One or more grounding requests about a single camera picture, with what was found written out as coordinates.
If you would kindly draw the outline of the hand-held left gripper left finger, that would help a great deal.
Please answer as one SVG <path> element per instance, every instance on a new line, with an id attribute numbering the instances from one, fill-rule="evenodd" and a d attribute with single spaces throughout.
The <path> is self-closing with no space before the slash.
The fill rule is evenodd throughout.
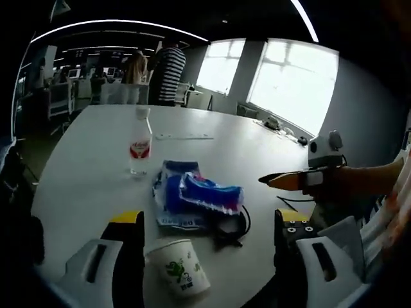
<path id="1" fill-rule="evenodd" d="M 112 218 L 67 262 L 59 287 L 79 307 L 144 307 L 144 212 Z"/>

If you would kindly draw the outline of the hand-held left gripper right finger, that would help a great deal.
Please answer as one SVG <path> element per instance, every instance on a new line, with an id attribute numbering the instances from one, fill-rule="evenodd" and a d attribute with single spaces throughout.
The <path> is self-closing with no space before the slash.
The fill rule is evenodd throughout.
<path id="1" fill-rule="evenodd" d="M 294 210 L 274 214 L 278 307 L 353 307 L 369 289 L 354 217 L 319 230 Z"/>

